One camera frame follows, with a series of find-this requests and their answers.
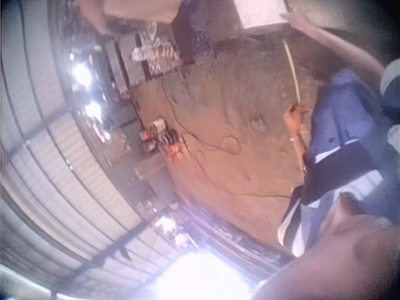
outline hand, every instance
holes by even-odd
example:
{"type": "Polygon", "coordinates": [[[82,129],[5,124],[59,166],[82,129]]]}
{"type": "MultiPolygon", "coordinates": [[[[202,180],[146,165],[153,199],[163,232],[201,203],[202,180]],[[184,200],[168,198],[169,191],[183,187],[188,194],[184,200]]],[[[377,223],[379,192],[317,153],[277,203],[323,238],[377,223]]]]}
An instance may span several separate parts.
{"type": "Polygon", "coordinates": [[[299,31],[304,33],[309,32],[310,30],[316,27],[305,14],[281,14],[281,17],[285,19],[289,24],[299,31]]]}
{"type": "Polygon", "coordinates": [[[283,113],[283,121],[292,137],[300,134],[301,124],[304,121],[306,110],[298,103],[291,104],[283,113]]]}

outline fabric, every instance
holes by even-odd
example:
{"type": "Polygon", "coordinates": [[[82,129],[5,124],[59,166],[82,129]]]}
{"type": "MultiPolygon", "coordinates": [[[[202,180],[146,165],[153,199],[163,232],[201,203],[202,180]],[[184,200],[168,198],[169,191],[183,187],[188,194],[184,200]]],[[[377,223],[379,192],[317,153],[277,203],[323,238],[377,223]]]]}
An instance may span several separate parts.
{"type": "MultiPolygon", "coordinates": [[[[387,84],[386,92],[392,85],[387,84]]],[[[399,153],[388,143],[400,131],[389,130],[393,118],[387,114],[389,122],[376,117],[378,91],[344,69],[318,96],[304,186],[294,190],[278,231],[281,244],[296,256],[316,242],[340,193],[353,194],[368,214],[400,222],[398,164],[390,163],[398,162],[399,153]]]]}
{"type": "Polygon", "coordinates": [[[393,124],[400,124],[400,59],[385,70],[381,81],[382,113],[393,124]]]}
{"type": "Polygon", "coordinates": [[[374,126],[372,103],[379,101],[379,92],[350,69],[343,69],[320,88],[311,118],[309,163],[315,163],[318,154],[365,136],[374,126]]]}

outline electrical cable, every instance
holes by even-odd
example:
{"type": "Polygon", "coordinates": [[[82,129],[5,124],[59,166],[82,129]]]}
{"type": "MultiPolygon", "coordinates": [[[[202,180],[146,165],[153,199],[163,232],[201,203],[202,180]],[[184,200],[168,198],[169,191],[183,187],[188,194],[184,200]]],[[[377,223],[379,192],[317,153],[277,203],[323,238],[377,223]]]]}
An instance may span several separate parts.
{"type": "MultiPolygon", "coordinates": [[[[171,102],[171,100],[170,100],[170,97],[168,96],[168,94],[167,94],[167,92],[166,92],[166,90],[165,90],[164,81],[163,81],[163,80],[161,80],[161,87],[162,87],[162,90],[164,91],[165,98],[167,99],[167,102],[169,103],[169,106],[171,107],[172,115],[174,116],[175,122],[185,130],[184,132],[181,133],[181,136],[182,136],[182,137],[183,137],[184,135],[190,135],[190,136],[192,136],[200,145],[202,145],[202,146],[203,146],[205,149],[207,149],[208,151],[213,151],[213,152],[222,151],[222,152],[228,153],[228,154],[230,154],[230,155],[232,155],[232,156],[236,156],[236,155],[239,155],[239,154],[241,153],[241,151],[242,151],[241,143],[239,142],[239,139],[236,138],[236,137],[233,136],[233,135],[224,136],[224,138],[222,139],[220,145],[219,145],[219,146],[215,146],[215,145],[209,144],[208,142],[202,140],[200,137],[198,137],[197,135],[195,135],[193,132],[189,131],[189,130],[187,129],[187,127],[186,127],[185,125],[183,125],[183,124],[179,121],[179,119],[178,119],[178,117],[177,117],[177,114],[176,114],[176,111],[175,111],[175,108],[174,108],[174,106],[173,106],[173,104],[172,104],[172,102],[171,102]],[[240,148],[239,148],[239,151],[232,152],[232,151],[227,151],[227,150],[223,149],[221,146],[222,146],[222,144],[223,144],[223,142],[224,142],[224,140],[225,140],[226,138],[235,139],[235,140],[237,141],[237,144],[238,144],[239,147],[240,147],[240,148]]],[[[265,194],[251,194],[251,193],[235,193],[235,192],[231,192],[231,191],[227,190],[227,189],[224,188],[224,187],[220,187],[220,186],[218,186],[218,185],[211,179],[210,175],[209,175],[209,174],[207,173],[207,171],[206,171],[206,168],[199,162],[198,154],[202,154],[202,155],[204,156],[204,153],[201,152],[201,151],[198,151],[198,152],[196,152],[196,153],[193,155],[193,154],[191,153],[191,151],[189,150],[187,144],[186,144],[186,148],[187,148],[189,154],[190,154],[190,155],[194,158],[194,160],[196,161],[197,165],[198,165],[198,166],[200,167],[200,169],[203,171],[204,175],[208,178],[208,180],[209,180],[209,182],[212,184],[212,186],[214,186],[216,189],[218,189],[218,190],[220,190],[220,191],[223,191],[223,192],[225,192],[225,193],[227,193],[227,194],[230,194],[230,195],[232,195],[232,196],[248,196],[248,197],[264,198],[264,199],[265,199],[265,198],[269,198],[269,199],[270,199],[270,198],[273,198],[273,199],[277,199],[277,198],[281,198],[281,199],[290,199],[289,196],[282,196],[282,195],[265,195],[265,194]]]]}

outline wrist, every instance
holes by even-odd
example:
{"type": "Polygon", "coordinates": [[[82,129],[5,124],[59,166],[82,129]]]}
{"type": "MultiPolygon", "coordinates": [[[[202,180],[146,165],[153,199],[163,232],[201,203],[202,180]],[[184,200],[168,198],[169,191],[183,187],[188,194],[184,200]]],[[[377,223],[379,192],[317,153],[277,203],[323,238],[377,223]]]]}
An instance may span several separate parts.
{"type": "Polygon", "coordinates": [[[289,130],[289,135],[291,138],[300,138],[300,130],[289,130]]]}

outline white stick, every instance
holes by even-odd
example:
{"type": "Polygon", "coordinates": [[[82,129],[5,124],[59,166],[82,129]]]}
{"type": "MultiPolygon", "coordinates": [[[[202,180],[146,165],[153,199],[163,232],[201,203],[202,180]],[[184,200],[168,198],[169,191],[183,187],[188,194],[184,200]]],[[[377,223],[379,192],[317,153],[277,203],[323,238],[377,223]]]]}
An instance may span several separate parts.
{"type": "Polygon", "coordinates": [[[294,69],[294,63],[293,63],[292,54],[290,53],[289,46],[288,46],[288,44],[287,44],[287,42],[285,40],[283,40],[283,44],[285,46],[287,59],[289,60],[289,63],[290,63],[290,68],[292,69],[294,87],[296,88],[297,101],[298,101],[298,103],[300,103],[301,102],[301,98],[300,98],[299,82],[298,82],[298,77],[296,76],[296,70],[294,69]]]}

